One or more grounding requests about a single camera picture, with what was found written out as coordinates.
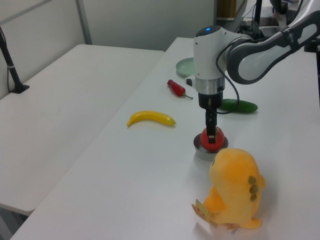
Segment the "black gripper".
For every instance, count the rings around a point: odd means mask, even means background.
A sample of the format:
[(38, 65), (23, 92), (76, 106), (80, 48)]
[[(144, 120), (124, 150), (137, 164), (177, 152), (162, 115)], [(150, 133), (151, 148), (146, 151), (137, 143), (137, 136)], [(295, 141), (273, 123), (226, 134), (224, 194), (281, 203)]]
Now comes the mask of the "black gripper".
[(218, 109), (223, 104), (223, 92), (216, 94), (198, 94), (199, 106), (205, 109), (205, 124), (206, 124), (206, 134), (208, 142), (210, 144), (216, 143), (216, 127), (217, 127), (217, 114), (209, 110), (209, 106), (212, 109)]

